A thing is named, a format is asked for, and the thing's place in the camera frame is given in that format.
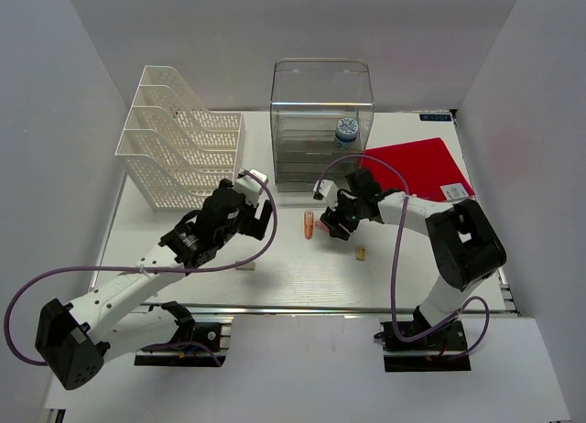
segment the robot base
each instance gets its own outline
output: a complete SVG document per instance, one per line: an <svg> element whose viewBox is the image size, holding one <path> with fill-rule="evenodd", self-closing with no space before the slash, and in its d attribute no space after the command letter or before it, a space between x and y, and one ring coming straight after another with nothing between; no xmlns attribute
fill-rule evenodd
<svg viewBox="0 0 586 423"><path fill-rule="evenodd" d="M471 371L468 356L453 358L468 348L464 328L459 320L416 342L397 339L391 322L383 322L381 325L383 331L374 338L383 341L386 373ZM402 335L415 334L413 321L400 321L398 325Z"/></svg>

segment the small bottle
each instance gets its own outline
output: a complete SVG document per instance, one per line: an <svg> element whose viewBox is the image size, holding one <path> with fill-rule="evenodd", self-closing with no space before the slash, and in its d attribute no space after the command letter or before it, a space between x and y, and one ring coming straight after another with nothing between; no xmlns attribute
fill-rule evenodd
<svg viewBox="0 0 586 423"><path fill-rule="evenodd" d="M358 137L358 121L342 118L336 126L336 146L342 150L349 149Z"/></svg>
<svg viewBox="0 0 586 423"><path fill-rule="evenodd" d="M313 236L313 211L305 211L303 214L303 231L305 238L311 240Z"/></svg>

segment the white file organizer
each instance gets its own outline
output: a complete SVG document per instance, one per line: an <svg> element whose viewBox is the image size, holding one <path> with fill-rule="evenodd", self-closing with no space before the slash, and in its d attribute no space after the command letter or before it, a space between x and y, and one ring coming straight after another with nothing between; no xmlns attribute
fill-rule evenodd
<svg viewBox="0 0 586 423"><path fill-rule="evenodd" d="M221 179L235 179L244 132L241 114L207 110L176 70L146 66L116 156L154 209L198 209Z"/></svg>

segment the label sticker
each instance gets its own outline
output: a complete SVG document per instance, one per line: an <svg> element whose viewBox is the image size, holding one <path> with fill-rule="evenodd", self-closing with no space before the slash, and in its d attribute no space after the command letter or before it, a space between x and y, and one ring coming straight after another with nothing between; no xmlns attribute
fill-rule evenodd
<svg viewBox="0 0 586 423"><path fill-rule="evenodd" d="M451 116L448 114L419 114L420 121L436 121L436 122L449 122Z"/></svg>
<svg viewBox="0 0 586 423"><path fill-rule="evenodd" d="M442 185L441 191L446 196L447 201L455 201L457 199L463 199L469 197L468 192L461 183L451 183L450 185Z"/></svg>

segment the blue bottle cap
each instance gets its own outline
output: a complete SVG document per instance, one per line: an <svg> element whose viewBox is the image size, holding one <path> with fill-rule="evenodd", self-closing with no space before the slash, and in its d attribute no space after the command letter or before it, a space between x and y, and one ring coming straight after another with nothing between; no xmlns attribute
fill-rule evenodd
<svg viewBox="0 0 586 423"><path fill-rule="evenodd" d="M353 142L358 137L358 121L353 118L342 118L336 127L336 138L342 142Z"/></svg>

